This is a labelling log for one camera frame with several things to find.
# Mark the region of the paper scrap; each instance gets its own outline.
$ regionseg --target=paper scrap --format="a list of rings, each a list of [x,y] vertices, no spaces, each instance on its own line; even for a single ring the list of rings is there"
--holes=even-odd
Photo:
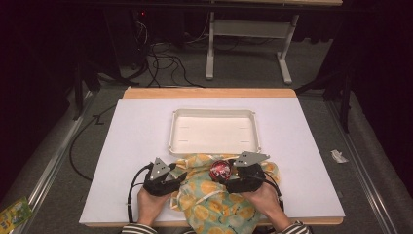
[[[339,152],[337,149],[331,151],[331,156],[337,163],[347,163],[349,160],[343,157],[342,152]]]

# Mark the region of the floral cloth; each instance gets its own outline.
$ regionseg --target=floral cloth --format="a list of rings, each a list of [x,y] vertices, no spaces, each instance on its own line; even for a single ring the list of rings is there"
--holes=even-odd
[[[224,185],[211,180],[210,166],[217,160],[236,159],[234,154],[191,154],[176,161],[176,168],[171,172],[175,177],[187,172],[179,191],[170,199],[172,209],[182,211],[198,234],[250,234],[261,214],[240,194],[230,194]],[[276,164],[263,161],[260,163],[264,172],[275,181],[279,180]],[[233,170],[231,179],[237,178]]]

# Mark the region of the white tray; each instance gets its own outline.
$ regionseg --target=white tray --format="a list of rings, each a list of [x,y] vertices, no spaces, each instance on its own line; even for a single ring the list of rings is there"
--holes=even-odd
[[[173,112],[171,155],[259,152],[255,113],[245,109],[178,109]]]

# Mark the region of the controller grip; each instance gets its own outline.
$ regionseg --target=controller grip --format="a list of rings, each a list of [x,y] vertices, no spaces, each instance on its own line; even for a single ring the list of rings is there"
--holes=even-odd
[[[187,173],[180,175],[177,179],[172,179],[168,181],[152,181],[145,180],[143,183],[143,188],[146,189],[151,195],[161,197],[171,192],[179,190],[180,183],[186,178]]]
[[[254,192],[261,187],[262,181],[254,178],[236,178],[224,183],[229,193]]]

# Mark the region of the hand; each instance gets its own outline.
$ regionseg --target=hand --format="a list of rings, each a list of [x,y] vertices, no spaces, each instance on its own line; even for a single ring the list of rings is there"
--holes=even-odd
[[[278,231],[283,231],[292,224],[280,207],[276,189],[270,184],[264,182],[255,192],[245,192],[241,195],[252,203],[256,210],[270,219]]]
[[[170,194],[162,197],[151,195],[143,187],[137,193],[138,224],[152,226],[155,219],[161,213],[164,203],[169,199]]]

